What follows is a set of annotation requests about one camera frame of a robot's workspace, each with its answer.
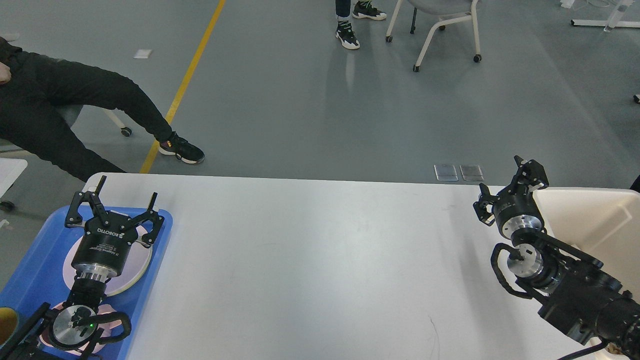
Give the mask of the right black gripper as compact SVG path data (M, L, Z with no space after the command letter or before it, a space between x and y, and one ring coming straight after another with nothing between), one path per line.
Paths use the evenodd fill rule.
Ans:
M545 228L533 192L549 187L542 164L535 159L525 161L519 155L514 156L514 161L518 169L510 182L510 190L491 194L489 187L480 183L480 194L472 205L478 220L489 227L496 221L500 235L507 240L521 229L542 231Z

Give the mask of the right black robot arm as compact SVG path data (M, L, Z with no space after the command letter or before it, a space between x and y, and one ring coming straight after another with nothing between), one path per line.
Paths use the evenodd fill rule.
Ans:
M479 221L496 224L510 244L498 243L490 265L508 294L534 299L538 315L561 333L585 346L565 355L574 360L615 346L631 360L640 357L638 303L622 283L602 270L601 260L551 236L534 199L549 186L547 174L534 159L514 156L517 171L510 183L491 194L480 183L473 203Z

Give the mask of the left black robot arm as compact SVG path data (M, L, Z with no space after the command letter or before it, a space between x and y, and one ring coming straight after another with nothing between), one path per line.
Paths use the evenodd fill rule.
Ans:
M123 360L162 262L171 217L154 205L117 208L96 189L46 221L1 292L16 326L3 360Z

